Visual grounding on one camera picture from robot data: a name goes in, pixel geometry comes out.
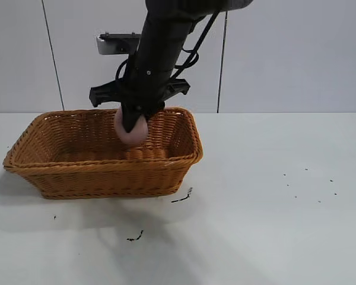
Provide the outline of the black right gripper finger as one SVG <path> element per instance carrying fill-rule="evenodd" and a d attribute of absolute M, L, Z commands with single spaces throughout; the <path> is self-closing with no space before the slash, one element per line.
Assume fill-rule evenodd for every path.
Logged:
<path fill-rule="evenodd" d="M 156 113 L 161 112 L 165 108 L 165 103 L 157 103 L 152 106 L 148 106 L 144 111 L 144 117 L 146 121 L 149 121 Z"/>
<path fill-rule="evenodd" d="M 140 105 L 122 105 L 122 126 L 126 133 L 145 125 L 143 109 Z"/>

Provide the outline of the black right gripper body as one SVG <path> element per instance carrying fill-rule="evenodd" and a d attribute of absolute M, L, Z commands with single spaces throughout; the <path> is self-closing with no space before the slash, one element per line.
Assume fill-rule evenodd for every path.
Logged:
<path fill-rule="evenodd" d="M 93 107 L 103 103 L 119 102 L 122 105 L 140 105 L 143 114 L 148 106 L 165 103 L 177 94 L 186 95 L 190 84 L 185 79 L 169 79 L 158 86 L 145 86 L 130 82 L 129 72 L 117 69 L 113 81 L 90 88 L 89 99 Z"/>

